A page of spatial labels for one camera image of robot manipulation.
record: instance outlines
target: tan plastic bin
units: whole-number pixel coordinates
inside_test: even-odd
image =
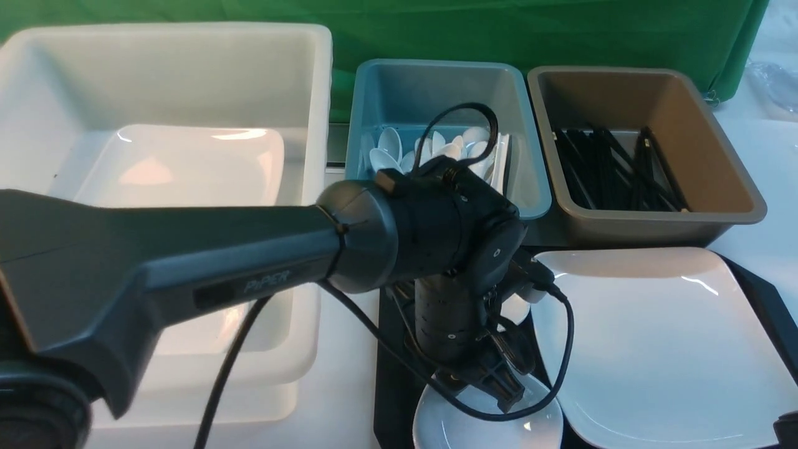
[[[706,246],[767,206],[693,83],[671,70],[539,67],[527,76],[555,206],[540,228],[580,247]],[[568,192],[553,129],[608,128],[626,145],[649,126],[691,212],[590,210]],[[535,239],[545,232],[531,232]],[[563,242],[525,241],[557,245]]]

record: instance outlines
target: gray plastic bin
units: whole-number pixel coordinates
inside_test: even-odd
[[[397,129],[404,149],[444,109],[467,101],[496,112],[499,131],[511,135],[507,196],[524,220],[541,217],[551,206],[546,166],[540,149],[523,75],[505,64],[488,62],[377,59],[363,63],[355,79],[346,178],[366,179],[365,158],[387,126]],[[475,111],[458,111],[436,130],[447,141],[469,126],[487,126]]]
[[[556,206],[541,220],[540,240],[526,243],[560,244],[551,241],[560,231],[567,244],[579,247],[706,246],[733,225],[764,218],[764,199],[685,75],[672,70],[539,67],[529,73],[528,81]],[[579,207],[568,191],[552,130],[580,128],[586,122],[607,127],[630,147],[640,128],[649,126],[691,212]]]

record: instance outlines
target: white plastic spoon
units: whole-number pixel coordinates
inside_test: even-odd
[[[510,137],[499,135],[499,144],[496,145],[496,163],[493,164],[493,175],[491,176],[491,186],[498,193],[504,194],[504,167],[507,166],[507,151]]]
[[[446,139],[444,139],[443,134],[433,131],[433,154],[438,154],[444,145],[446,145]]]
[[[488,137],[490,137],[490,133],[481,126],[472,126],[463,133],[463,141],[466,145],[471,142],[486,141]]]
[[[458,159],[460,159],[460,154],[462,153],[462,151],[463,150],[460,148],[460,146],[451,143],[444,145],[437,153],[435,153],[435,156],[440,156],[441,154],[443,154],[457,161]]]
[[[416,152],[411,151],[407,153],[399,162],[399,166],[401,167],[401,171],[403,173],[410,173],[413,170],[413,162],[416,161]]]
[[[401,167],[399,163],[396,162],[396,159],[393,159],[393,156],[382,148],[372,148],[371,151],[369,151],[369,160],[371,161],[372,168],[374,168],[374,172],[386,169],[395,169],[401,172]]]
[[[416,139],[415,145],[413,145],[413,149],[418,149],[418,142],[421,138]],[[421,149],[421,164],[423,165],[426,161],[429,161],[433,157],[433,140],[427,139],[424,142],[424,148]]]
[[[479,156],[482,154],[483,151],[485,151],[487,147],[488,143],[486,141],[477,142],[471,147],[471,151],[469,152],[469,154],[472,154],[474,157]],[[493,153],[491,153],[491,156],[488,156],[484,161],[471,164],[468,166],[468,168],[471,169],[471,171],[473,171],[478,177],[484,179],[485,173],[488,171],[488,168],[490,168],[490,166],[493,164],[492,155]]]
[[[452,143],[460,147],[460,149],[465,148],[465,141],[463,140],[463,136],[457,136],[452,139]]]
[[[474,145],[476,145],[476,142],[465,144],[463,146],[463,153],[460,155],[460,157],[463,159],[465,159],[466,157],[471,157],[471,152],[474,148]]]
[[[395,162],[401,161],[401,139],[395,128],[388,127],[382,131],[380,140],[377,141],[377,148],[386,151]]]

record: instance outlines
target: white bowl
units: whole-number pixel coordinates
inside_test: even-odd
[[[527,390],[512,411],[534,405],[549,392],[530,375],[516,378]],[[457,398],[477,411],[501,413],[496,399],[475,387],[466,387]],[[556,399],[527,418],[491,423],[457,410],[427,386],[413,419],[416,449],[558,449],[562,438],[563,413]]]

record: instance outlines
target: green curtain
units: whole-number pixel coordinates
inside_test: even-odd
[[[333,33],[331,121],[372,58],[667,67],[734,95],[768,0],[2,0],[0,41],[31,26],[313,22]]]

